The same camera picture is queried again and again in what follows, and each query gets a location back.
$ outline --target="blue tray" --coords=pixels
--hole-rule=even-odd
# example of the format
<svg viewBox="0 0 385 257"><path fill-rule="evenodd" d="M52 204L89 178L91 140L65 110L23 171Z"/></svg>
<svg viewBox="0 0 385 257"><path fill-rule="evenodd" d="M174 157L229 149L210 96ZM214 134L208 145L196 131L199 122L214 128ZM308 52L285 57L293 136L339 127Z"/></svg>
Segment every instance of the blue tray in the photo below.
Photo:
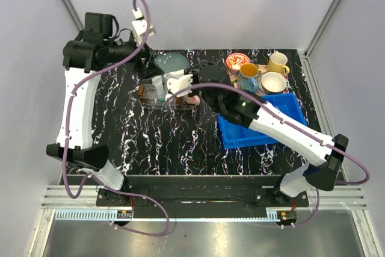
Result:
<svg viewBox="0 0 385 257"><path fill-rule="evenodd" d="M300 104L293 93L272 94L263 97L266 101L272 103L285 115L307 126L307 122L301 111ZM258 146L260 144L275 144L277 140L260 132L246 129L240 125L225 120L218 114L219 126L222 131L223 146L225 149L234 149L236 147Z"/></svg>

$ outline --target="gray wall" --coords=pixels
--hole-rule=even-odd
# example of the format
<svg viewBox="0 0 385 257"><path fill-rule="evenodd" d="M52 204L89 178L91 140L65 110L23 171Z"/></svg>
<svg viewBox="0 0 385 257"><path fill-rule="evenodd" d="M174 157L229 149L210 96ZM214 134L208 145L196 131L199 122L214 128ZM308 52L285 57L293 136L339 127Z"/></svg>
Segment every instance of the gray wall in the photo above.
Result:
<svg viewBox="0 0 385 257"><path fill-rule="evenodd" d="M310 56L336 132L371 171L365 199L385 249L385 0L343 0ZM346 161L353 180L363 173Z"/></svg>
<svg viewBox="0 0 385 257"><path fill-rule="evenodd" d="M154 49L305 49L332 0L147 0ZM72 0L86 11L111 13L130 27L132 0Z"/></svg>
<svg viewBox="0 0 385 257"><path fill-rule="evenodd" d="M61 51L76 31L60 0L0 0L0 7L0 251L20 257L60 171L45 145L60 128Z"/></svg>

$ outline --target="reflective metal surface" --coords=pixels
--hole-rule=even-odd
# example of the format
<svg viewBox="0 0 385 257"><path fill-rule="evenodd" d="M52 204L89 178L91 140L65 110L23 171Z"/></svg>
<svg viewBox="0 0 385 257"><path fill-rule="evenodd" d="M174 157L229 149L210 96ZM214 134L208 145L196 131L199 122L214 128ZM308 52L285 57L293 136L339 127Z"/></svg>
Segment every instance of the reflective metal surface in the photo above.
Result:
<svg viewBox="0 0 385 257"><path fill-rule="evenodd" d="M309 212L299 212L300 220ZM170 235L145 237L114 230L108 223L54 221L44 256L364 256L347 211L321 211L302 227L280 230L267 224L176 223ZM163 230L161 223L130 227Z"/></svg>

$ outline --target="patterned bowl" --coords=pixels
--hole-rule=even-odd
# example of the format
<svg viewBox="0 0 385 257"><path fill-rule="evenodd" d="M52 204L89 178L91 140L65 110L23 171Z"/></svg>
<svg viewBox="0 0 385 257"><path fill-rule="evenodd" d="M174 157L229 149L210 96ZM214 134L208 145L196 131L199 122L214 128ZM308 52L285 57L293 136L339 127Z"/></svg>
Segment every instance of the patterned bowl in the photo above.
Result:
<svg viewBox="0 0 385 257"><path fill-rule="evenodd" d="M238 73L241 66L249 62L250 59L247 57L247 55L240 53L230 54L226 58L226 66L233 73Z"/></svg>

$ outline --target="marble table surface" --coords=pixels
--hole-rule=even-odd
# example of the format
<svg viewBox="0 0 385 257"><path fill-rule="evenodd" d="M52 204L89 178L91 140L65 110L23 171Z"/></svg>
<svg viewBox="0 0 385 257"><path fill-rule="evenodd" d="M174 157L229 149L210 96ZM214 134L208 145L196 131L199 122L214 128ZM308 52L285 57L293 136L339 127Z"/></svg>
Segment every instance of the marble table surface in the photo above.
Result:
<svg viewBox="0 0 385 257"><path fill-rule="evenodd" d="M289 61L288 89L295 93L309 127L320 130L296 50L277 49ZM162 54L169 51L158 51ZM273 49L179 50L191 65L214 62L225 71L234 52L267 64ZM94 143L107 144L109 159L127 175L273 175L301 166L304 158L285 145L225 149L217 114L201 104L193 110L149 110L138 99L139 79L125 66L102 76L96 93Z"/></svg>

